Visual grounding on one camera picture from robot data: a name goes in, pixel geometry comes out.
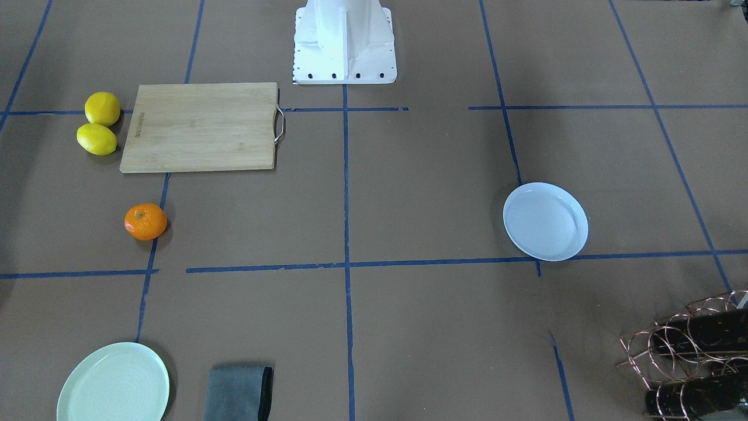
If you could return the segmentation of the orange fruit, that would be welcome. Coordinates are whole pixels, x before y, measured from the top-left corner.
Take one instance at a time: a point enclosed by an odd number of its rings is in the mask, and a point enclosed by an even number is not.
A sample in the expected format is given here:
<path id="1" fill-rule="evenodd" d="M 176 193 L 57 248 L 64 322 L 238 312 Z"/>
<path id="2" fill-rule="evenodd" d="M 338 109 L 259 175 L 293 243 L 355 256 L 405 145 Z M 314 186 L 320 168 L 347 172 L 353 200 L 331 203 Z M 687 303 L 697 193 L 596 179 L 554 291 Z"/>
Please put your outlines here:
<path id="1" fill-rule="evenodd" d="M 150 241 L 166 231 L 168 217 L 157 203 L 140 203 L 126 212 L 123 224 L 131 237 Z"/>

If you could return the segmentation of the light blue plate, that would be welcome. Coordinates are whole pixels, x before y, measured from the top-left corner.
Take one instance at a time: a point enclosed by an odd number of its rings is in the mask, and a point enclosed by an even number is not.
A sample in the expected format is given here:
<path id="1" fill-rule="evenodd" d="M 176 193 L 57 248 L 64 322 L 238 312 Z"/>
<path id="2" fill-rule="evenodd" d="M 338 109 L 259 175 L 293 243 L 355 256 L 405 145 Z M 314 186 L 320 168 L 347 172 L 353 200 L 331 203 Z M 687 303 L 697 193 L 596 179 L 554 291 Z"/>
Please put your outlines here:
<path id="1" fill-rule="evenodd" d="M 587 245 L 587 213 L 566 190 L 548 183 L 514 189 L 504 202 L 503 226 L 519 250 L 542 261 L 564 261 Z"/>

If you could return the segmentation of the light green plate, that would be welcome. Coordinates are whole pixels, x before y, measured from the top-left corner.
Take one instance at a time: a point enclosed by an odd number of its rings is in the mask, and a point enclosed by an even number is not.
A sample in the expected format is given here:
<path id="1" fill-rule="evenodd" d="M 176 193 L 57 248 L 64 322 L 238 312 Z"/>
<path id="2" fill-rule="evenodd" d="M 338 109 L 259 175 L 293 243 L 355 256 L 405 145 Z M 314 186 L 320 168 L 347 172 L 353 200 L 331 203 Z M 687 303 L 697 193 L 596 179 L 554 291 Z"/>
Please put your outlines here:
<path id="1" fill-rule="evenodd" d="M 117 342 L 78 363 L 58 397 L 58 420 L 160 420 L 170 397 L 165 363 L 147 346 Z"/>

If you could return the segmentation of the wooden cutting board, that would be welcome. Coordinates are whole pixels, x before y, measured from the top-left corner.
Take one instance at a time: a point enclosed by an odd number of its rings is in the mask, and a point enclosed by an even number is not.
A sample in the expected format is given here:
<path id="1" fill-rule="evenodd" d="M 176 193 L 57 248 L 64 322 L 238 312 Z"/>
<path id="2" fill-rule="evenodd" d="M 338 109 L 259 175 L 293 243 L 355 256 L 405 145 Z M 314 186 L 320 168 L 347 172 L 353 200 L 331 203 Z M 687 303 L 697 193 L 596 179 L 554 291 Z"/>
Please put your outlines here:
<path id="1" fill-rule="evenodd" d="M 275 82 L 140 85 L 120 171 L 272 170 L 284 133 Z"/>

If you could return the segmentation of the grey folded cloth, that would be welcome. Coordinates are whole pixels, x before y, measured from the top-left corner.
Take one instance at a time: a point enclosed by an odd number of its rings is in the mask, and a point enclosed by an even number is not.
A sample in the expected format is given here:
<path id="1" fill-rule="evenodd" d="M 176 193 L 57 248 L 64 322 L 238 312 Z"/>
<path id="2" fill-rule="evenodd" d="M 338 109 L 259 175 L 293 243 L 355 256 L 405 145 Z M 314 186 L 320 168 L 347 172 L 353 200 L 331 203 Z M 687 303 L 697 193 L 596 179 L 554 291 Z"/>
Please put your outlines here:
<path id="1" fill-rule="evenodd" d="M 211 368 L 203 420 L 267 420 L 272 409 L 272 387 L 270 366 Z"/>

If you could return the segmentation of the lower yellow lemon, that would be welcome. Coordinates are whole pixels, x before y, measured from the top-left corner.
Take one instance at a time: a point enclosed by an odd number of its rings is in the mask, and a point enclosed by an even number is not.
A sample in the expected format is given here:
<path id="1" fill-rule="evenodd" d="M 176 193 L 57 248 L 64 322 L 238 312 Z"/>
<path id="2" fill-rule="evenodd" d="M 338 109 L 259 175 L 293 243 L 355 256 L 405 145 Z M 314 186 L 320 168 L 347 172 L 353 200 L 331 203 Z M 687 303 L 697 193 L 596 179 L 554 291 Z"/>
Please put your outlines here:
<path id="1" fill-rule="evenodd" d="M 104 125 L 85 123 L 77 130 L 77 142 L 85 151 L 97 156 L 112 154 L 117 149 L 117 137 Z"/>

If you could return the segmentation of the yellow lemon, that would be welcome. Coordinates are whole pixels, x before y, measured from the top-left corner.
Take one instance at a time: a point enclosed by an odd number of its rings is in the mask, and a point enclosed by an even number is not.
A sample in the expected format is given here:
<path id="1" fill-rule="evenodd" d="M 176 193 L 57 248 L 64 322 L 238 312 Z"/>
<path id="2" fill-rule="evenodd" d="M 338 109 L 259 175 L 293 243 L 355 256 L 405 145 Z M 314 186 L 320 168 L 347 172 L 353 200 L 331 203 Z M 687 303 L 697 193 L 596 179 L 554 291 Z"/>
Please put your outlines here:
<path id="1" fill-rule="evenodd" d="M 85 123 L 77 130 L 77 142 L 85 151 L 97 156 L 112 154 L 117 149 L 117 137 L 104 125 Z"/>
<path id="2" fill-rule="evenodd" d="M 112 127 L 120 119 L 119 99 L 111 92 L 96 92 L 85 101 L 84 113 L 89 123 Z"/>

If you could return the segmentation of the upper yellow lemon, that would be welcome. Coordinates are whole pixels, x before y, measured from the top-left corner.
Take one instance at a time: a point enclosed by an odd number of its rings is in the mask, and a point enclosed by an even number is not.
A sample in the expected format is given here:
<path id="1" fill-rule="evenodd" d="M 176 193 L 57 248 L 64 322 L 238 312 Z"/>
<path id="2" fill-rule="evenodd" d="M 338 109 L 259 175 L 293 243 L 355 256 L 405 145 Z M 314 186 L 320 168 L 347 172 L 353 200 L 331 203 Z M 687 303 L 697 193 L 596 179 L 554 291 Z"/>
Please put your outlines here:
<path id="1" fill-rule="evenodd" d="M 89 123 L 112 127 L 120 119 L 119 99 L 111 92 L 96 92 L 85 101 L 84 113 Z"/>

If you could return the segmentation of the dark wine bottle upper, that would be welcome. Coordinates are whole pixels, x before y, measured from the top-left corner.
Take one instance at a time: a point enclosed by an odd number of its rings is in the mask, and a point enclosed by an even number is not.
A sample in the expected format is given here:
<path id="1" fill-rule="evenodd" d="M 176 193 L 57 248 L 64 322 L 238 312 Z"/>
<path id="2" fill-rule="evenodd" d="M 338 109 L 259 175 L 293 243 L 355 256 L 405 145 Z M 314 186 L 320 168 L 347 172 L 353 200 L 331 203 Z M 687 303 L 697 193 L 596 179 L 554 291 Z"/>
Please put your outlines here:
<path id="1" fill-rule="evenodd" d="M 669 355 L 732 356 L 747 350 L 747 309 L 680 318 L 652 333 L 652 349 Z"/>

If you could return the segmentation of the dark wine bottle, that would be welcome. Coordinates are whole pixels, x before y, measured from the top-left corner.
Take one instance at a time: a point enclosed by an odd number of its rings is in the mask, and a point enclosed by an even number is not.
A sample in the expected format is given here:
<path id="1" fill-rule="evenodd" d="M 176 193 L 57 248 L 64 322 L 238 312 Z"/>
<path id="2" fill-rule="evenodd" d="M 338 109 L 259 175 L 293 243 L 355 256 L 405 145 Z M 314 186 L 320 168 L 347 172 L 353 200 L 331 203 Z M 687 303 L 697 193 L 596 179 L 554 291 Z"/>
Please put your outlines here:
<path id="1" fill-rule="evenodd" d="M 652 349 L 669 355 L 732 356 L 747 350 L 747 309 L 680 318 L 652 333 Z"/>
<path id="2" fill-rule="evenodd" d="M 645 413 L 665 419 L 699 419 L 740 409 L 746 413 L 747 378 L 731 373 L 662 384 L 647 391 Z"/>

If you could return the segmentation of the dark wine bottle lower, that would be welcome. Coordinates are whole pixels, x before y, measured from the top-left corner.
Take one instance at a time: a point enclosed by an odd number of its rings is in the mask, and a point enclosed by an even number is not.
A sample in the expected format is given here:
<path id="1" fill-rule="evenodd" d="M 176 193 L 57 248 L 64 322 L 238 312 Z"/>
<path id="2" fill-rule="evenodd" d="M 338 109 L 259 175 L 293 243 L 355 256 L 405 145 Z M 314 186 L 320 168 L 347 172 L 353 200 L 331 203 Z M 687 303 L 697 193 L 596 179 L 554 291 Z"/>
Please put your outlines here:
<path id="1" fill-rule="evenodd" d="M 699 419 L 740 409 L 746 413 L 747 378 L 731 373 L 662 384 L 647 391 L 645 413 L 665 419 Z"/>

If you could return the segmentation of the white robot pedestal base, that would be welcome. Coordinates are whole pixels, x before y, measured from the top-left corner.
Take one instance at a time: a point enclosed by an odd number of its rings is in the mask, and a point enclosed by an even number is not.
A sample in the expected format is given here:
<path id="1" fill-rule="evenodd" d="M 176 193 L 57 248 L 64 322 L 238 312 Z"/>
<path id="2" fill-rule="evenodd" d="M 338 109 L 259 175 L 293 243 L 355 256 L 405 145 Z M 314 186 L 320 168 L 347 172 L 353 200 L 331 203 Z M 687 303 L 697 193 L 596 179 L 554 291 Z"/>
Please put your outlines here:
<path id="1" fill-rule="evenodd" d="M 308 1 L 296 10 L 293 40 L 294 84 L 397 80 L 392 13 L 379 1 Z"/>

